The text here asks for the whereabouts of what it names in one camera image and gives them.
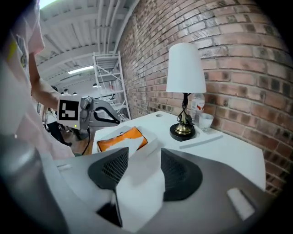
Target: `white ceiling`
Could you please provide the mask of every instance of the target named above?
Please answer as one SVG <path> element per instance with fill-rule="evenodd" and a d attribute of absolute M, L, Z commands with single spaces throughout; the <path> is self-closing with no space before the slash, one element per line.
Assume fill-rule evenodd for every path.
<path fill-rule="evenodd" d="M 57 0 L 40 10 L 45 49 L 36 56 L 41 77 L 66 87 L 68 71 L 93 64 L 92 53 L 116 53 L 139 0 Z M 93 70 L 83 73 L 93 78 Z M 70 85 L 83 75 L 68 79 Z"/>

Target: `plastic water bottle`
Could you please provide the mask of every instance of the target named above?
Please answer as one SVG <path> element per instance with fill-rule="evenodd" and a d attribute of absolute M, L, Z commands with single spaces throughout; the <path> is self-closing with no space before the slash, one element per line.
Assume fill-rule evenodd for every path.
<path fill-rule="evenodd" d="M 192 122 L 198 125 L 199 122 L 199 114 L 203 113 L 205 108 L 205 96 L 202 93 L 196 93 L 194 98 L 192 99 L 191 104 L 191 117 Z"/>

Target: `brass lamp base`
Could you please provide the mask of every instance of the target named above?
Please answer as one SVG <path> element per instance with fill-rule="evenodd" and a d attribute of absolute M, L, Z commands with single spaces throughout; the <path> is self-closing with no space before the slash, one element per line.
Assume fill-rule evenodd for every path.
<path fill-rule="evenodd" d="M 170 135 L 177 141 L 186 141 L 194 137 L 195 129 L 177 123 L 170 127 Z"/>

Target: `brick wall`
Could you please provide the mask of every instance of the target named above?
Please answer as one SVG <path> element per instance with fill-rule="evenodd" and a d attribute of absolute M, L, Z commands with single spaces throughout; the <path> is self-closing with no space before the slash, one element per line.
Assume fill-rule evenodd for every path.
<path fill-rule="evenodd" d="M 213 127 L 263 149 L 277 195 L 293 163 L 292 59 L 277 29 L 252 0 L 141 0 L 119 45 L 132 118 L 181 112 L 183 95 L 166 92 L 180 42 L 200 51 Z"/>

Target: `mesh gripper pad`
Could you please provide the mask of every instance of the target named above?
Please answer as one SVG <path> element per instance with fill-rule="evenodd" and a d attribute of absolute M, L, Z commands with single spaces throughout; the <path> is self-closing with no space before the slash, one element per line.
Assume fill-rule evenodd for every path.
<path fill-rule="evenodd" d="M 88 168 L 88 176 L 101 189 L 114 190 L 128 167 L 128 148 L 94 162 Z"/>
<path fill-rule="evenodd" d="M 184 200 L 201 185 L 200 168 L 167 149 L 161 151 L 161 169 L 165 177 L 165 202 Z"/>

